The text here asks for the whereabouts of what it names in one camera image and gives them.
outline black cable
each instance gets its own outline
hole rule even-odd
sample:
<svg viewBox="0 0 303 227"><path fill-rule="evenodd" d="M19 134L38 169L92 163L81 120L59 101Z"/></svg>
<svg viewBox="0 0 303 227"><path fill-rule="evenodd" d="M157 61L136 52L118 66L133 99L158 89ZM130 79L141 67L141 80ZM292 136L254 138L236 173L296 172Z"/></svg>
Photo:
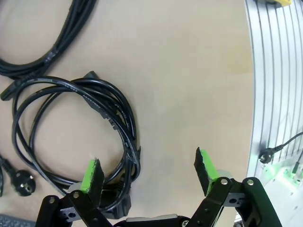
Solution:
<svg viewBox="0 0 303 227"><path fill-rule="evenodd" d="M282 148L285 147L287 144L289 144L291 141L293 141L295 138L299 137L299 136L302 136L303 135L303 132L300 132L298 134L296 134L295 136L293 136L292 138L290 138L286 143L282 144Z"/></svg>
<svg viewBox="0 0 303 227"><path fill-rule="evenodd" d="M83 28L97 0L73 0L62 30L53 47L34 62L16 65L0 59L0 74L11 79L43 76Z"/></svg>
<svg viewBox="0 0 303 227"><path fill-rule="evenodd" d="M266 149L261 150L261 152L259 153L260 162L262 162L264 164L269 163L271 161L272 157L273 157L273 154L281 151L291 141L293 141L294 139L296 139L297 137L302 136L302 135L303 135L303 132L300 132L300 133L294 135L292 138L290 138L287 142L285 142L285 143L283 143L279 146L276 146L274 148L266 148Z"/></svg>
<svg viewBox="0 0 303 227"><path fill-rule="evenodd" d="M0 155L0 164L3 161L2 155ZM4 176L3 176L3 171L0 165L0 197L3 195L3 189L4 189Z"/></svg>
<svg viewBox="0 0 303 227"><path fill-rule="evenodd" d="M298 158L298 161L297 161L297 162L300 162L300 161L301 161L302 156L303 156L303 150L301 151L301 154L300 154L300 156L299 156L299 158Z"/></svg>
<svg viewBox="0 0 303 227"><path fill-rule="evenodd" d="M134 181L140 173L140 150L137 150L136 145L137 132L134 114L125 96L114 85L104 80L97 79L94 72L90 72L88 75L93 76L93 78L75 79L71 82L56 77L39 77L24 80L23 83L16 88L13 100L14 121L12 141L19 157L31 168L37 170L40 175L43 176L43 178L57 191L65 195L65 189L67 189L71 184L76 183L76 181L45 170L36 158L34 141L38 123L43 113L54 99L56 99L62 92L75 92L82 96L93 109L109 120L113 128L119 132L124 146L124 155L119 165L105 179L105 190L119 191L119 194L110 202L110 204L102 206L101 203L100 209L105 212L119 205L125 195L129 193L131 182ZM33 93L18 107L18 100L22 91L30 85L39 83L52 84L53 86ZM18 123L19 119L28 105L43 96L48 97L37 111L32 124L30 138L29 141L27 141L20 129ZM17 143L17 137L19 137L22 146L31 160L27 159L22 154ZM120 178L120 182L111 183L118 177L118 175L120 175L120 173L123 173Z"/></svg>

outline wooden table surface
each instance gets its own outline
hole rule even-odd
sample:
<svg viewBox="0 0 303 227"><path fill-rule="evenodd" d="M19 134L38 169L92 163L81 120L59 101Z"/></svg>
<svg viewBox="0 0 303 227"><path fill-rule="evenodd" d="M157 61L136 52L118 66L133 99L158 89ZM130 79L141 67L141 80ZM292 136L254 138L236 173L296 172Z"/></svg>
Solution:
<svg viewBox="0 0 303 227"><path fill-rule="evenodd" d="M0 2L0 57L27 63L54 44L71 0ZM69 49L47 73L65 79L94 70L122 90L136 115L142 171L129 217L189 216L204 198L193 166L205 148L220 170L246 176L253 116L253 62L243 0L99 0ZM12 81L0 77L0 91ZM24 96L43 87L33 86ZM42 100L21 118L28 136ZM27 166L11 143L11 101L0 102L0 153ZM98 157L109 173L122 155L110 124L75 94L63 95L41 122L36 152L49 169L81 180ZM36 192L21 198L6 177L0 213L35 220L57 192L35 171ZM232 226L226 209L218 226ZM75 226L83 226L81 221Z"/></svg>

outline cable insulation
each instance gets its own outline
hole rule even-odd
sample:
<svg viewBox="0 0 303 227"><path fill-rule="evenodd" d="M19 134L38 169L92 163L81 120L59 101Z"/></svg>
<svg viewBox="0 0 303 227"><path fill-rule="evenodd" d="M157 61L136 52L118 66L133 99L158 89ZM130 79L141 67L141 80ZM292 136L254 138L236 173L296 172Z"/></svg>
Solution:
<svg viewBox="0 0 303 227"><path fill-rule="evenodd" d="M284 144L282 144L283 147L285 147L287 144L289 144L291 141L293 141L295 138L299 137L303 135L303 132L300 132L298 134L296 134L295 136L293 136L292 138L290 138L287 142L285 142Z"/></svg>
<svg viewBox="0 0 303 227"><path fill-rule="evenodd" d="M298 158L298 161L297 161L297 162L300 162L300 161L301 161L302 156L303 156L303 150L301 151L301 154L300 154L300 156L299 156L299 158Z"/></svg>
<svg viewBox="0 0 303 227"><path fill-rule="evenodd" d="M101 207L101 211L108 211L115 208L129 192L131 182L134 181L140 173L140 150L138 151L136 145L136 125L134 120L134 114L132 109L122 94L122 92L114 85L96 78L94 72L90 72L88 75L93 75L90 78L75 79L73 81L67 81L57 77L39 77L34 79L24 80L21 86L15 92L13 100L13 130L12 130L12 141L15 150L19 157L31 168L38 171L40 175L48 181L58 192L62 195L66 194L66 189L77 181L60 176L58 174L47 171L39 163L39 160L35 155L35 137L37 127L41 120L41 117L45 113L47 107L63 92L74 92L82 96L86 102L94 110L99 112L103 118L108 119L112 124L113 128L119 132L124 146L124 155L118 166L114 171L106 177L104 189L116 190L118 187L114 182L117 177L120 177L122 182L122 188L120 193L117 195L111 204ZM53 86L43 88L23 101L18 106L19 97L24 89L34 84L46 83ZM27 141L19 126L19 120L24 110L35 100L47 96L43 102L37 114L34 118L30 137ZM20 139L21 144L27 152L30 159L27 159L22 153L17 138Z"/></svg>
<svg viewBox="0 0 303 227"><path fill-rule="evenodd" d="M16 65L0 59L0 75L13 80L43 76L68 48L89 18L97 0L73 0L62 30L52 48L34 62Z"/></svg>
<svg viewBox="0 0 303 227"><path fill-rule="evenodd" d="M3 195L3 190L4 190L4 175L3 175L3 171L2 171L2 161L3 161L3 157L2 155L0 155L0 197L2 197Z"/></svg>

